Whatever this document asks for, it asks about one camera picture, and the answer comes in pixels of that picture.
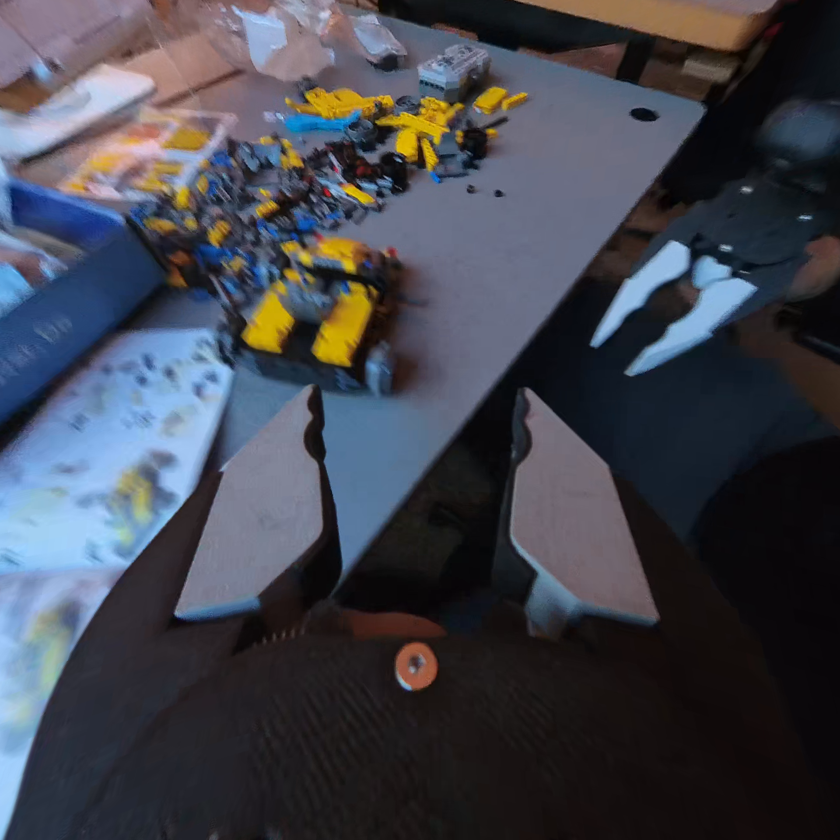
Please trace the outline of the yellow printed leaflet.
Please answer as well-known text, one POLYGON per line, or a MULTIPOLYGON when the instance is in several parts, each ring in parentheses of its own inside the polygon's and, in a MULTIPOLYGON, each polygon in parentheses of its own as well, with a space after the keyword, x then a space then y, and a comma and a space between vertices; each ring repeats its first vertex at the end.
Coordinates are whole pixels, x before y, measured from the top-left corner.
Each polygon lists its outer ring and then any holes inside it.
POLYGON ((139 203, 175 191, 226 146, 237 122, 230 112, 145 109, 95 145, 57 187, 106 203, 139 203))

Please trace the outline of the person's black top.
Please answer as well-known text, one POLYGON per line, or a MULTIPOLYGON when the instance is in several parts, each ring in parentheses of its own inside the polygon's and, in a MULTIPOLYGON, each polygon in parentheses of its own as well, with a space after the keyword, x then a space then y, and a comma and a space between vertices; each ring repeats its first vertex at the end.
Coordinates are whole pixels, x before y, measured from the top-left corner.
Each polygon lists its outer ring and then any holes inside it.
POLYGON ((838 790, 839 441, 739 472, 710 499, 696 547, 751 627, 814 774, 838 790))

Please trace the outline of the clear plastic bag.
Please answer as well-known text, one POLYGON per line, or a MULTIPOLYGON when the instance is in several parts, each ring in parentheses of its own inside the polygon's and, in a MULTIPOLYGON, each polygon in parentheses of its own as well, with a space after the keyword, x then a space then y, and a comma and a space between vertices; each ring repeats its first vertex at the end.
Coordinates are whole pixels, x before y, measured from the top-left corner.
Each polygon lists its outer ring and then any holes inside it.
POLYGON ((1 231, 1 318, 65 275, 85 248, 29 227, 1 231))

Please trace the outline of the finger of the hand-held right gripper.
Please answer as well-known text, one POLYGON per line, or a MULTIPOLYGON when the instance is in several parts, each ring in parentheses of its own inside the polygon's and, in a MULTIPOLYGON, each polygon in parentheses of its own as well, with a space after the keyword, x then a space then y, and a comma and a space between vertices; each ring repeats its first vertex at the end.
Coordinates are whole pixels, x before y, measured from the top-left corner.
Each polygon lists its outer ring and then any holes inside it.
POLYGON ((600 348, 657 289, 683 277, 689 267, 690 248, 669 240, 625 279, 593 332, 590 347, 600 348))
POLYGON ((706 342, 758 289, 712 257, 698 259, 691 284, 698 291, 694 305, 630 363, 625 375, 651 371, 706 342))

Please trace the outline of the wooden table with black frame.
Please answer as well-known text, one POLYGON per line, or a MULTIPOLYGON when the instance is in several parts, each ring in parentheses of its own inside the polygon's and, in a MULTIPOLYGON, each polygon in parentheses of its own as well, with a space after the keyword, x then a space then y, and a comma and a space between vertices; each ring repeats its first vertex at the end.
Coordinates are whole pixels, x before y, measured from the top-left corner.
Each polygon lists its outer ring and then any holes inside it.
POLYGON ((379 1, 384 15, 475 34, 508 50, 562 53, 624 44, 616 71, 639 82, 657 39, 740 56, 774 22, 777 1, 379 1))

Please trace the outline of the yellow toy brick car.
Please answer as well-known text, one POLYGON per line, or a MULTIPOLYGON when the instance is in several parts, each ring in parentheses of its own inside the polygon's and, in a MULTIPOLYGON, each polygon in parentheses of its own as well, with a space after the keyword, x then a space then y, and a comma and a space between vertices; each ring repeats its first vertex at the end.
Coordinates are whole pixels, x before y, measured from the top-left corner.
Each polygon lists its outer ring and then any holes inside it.
POLYGON ((390 322, 403 269, 393 247, 343 237, 290 239, 254 306, 229 302, 217 355, 263 377, 324 391, 392 393, 390 322))

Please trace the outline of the light blue brick separator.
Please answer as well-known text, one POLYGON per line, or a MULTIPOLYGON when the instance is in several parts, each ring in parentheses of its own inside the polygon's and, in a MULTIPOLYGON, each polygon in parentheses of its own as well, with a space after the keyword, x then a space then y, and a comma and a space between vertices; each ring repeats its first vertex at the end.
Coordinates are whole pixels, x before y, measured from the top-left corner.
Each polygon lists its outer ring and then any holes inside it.
POLYGON ((301 112, 276 112, 277 120, 282 123, 286 131, 295 134, 304 133, 344 133, 352 123, 362 116, 359 110, 342 118, 327 118, 319 114, 301 112))

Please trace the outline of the white instruction booklet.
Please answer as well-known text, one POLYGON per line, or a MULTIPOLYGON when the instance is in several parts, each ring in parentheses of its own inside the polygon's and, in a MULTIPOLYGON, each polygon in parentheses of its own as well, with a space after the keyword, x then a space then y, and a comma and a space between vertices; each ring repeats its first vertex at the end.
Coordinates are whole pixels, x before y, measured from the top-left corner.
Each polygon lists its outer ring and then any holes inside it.
POLYGON ((2 452, 2 754, 28 748, 101 599, 193 493, 233 376, 211 329, 126 332, 2 452))

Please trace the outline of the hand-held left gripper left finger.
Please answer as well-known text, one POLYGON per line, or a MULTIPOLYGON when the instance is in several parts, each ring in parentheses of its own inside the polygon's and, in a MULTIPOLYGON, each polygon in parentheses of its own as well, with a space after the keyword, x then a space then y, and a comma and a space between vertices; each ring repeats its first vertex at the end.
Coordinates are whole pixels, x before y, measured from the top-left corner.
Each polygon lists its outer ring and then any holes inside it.
POLYGON ((318 386, 307 385, 222 471, 175 605, 181 621, 298 621, 342 572, 318 386))

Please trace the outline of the blue cardboard box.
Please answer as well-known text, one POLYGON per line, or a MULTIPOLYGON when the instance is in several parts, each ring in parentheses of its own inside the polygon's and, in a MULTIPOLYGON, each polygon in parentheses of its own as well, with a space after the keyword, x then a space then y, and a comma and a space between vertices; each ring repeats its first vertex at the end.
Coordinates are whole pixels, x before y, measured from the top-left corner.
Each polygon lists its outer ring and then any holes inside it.
POLYGON ((81 256, 2 317, 3 424, 165 283, 122 214, 16 178, 9 188, 14 222, 79 248, 81 256))

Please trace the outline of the flat brown cardboard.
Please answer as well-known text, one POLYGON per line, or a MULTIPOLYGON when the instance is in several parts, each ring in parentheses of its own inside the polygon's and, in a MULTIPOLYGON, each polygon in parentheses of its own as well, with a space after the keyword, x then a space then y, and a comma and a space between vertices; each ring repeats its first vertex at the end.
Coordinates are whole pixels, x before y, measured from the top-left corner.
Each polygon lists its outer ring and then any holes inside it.
POLYGON ((145 100, 154 108, 195 98, 242 71, 201 31, 143 52, 117 68, 153 82, 154 89, 145 100))

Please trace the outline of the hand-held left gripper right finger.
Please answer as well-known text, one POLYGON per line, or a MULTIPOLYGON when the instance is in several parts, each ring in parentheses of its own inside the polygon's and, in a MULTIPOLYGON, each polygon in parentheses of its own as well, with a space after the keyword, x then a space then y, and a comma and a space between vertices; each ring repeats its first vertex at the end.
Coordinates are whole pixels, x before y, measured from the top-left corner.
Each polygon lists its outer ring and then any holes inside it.
POLYGON ((584 618, 655 627, 659 612, 612 471, 535 392, 512 418, 508 544, 526 566, 523 610, 559 638, 584 618))

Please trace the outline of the pile of dark brick pieces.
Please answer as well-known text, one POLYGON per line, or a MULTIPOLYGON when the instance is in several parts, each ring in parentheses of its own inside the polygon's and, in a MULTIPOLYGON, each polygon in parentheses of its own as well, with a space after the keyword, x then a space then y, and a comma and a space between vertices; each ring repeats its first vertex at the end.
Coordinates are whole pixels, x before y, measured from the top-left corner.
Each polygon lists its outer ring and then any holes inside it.
POLYGON ((190 182, 134 207, 128 221, 170 286, 198 298, 218 298, 221 286, 248 299, 280 278, 289 262, 283 245, 380 212, 406 191, 409 165, 393 151, 371 160, 347 139, 308 155, 277 135, 231 141, 190 182))

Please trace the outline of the crumpled clear plastic bags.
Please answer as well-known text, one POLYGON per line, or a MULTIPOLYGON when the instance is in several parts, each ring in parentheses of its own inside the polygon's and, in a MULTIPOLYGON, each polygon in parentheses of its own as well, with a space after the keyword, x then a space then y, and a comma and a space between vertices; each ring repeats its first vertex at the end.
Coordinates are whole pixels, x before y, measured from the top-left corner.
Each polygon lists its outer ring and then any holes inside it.
POLYGON ((279 81, 317 78, 341 64, 404 68, 408 53, 378 14, 349 12, 341 2, 200 2, 198 24, 238 70, 279 81))

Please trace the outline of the person's right hand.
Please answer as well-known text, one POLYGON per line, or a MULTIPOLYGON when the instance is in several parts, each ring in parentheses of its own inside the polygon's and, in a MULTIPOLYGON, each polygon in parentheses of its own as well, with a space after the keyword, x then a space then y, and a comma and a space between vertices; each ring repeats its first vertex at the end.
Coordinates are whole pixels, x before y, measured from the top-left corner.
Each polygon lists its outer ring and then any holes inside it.
POLYGON ((786 301, 799 302, 817 298, 839 280, 839 238, 826 235, 805 247, 805 263, 786 293, 786 301))

